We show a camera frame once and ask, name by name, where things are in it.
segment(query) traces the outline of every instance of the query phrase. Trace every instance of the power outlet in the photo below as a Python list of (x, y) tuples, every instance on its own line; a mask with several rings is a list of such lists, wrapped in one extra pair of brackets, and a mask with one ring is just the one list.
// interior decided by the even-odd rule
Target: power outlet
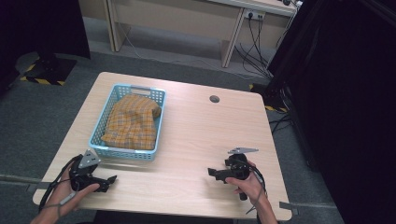
[(252, 17), (251, 17), (252, 20), (259, 21), (259, 20), (264, 19), (265, 12), (261, 12), (261, 11), (253, 10), (253, 9), (247, 9), (247, 13), (245, 14), (245, 17), (249, 18), (250, 13), (252, 15)]

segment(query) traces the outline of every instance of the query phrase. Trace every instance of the folded clothing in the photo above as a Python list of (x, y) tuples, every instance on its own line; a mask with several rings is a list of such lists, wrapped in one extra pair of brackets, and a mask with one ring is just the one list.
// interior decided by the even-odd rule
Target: folded clothing
[(113, 105), (102, 140), (108, 147), (152, 150), (157, 137), (154, 119), (160, 115), (155, 101), (125, 95)]

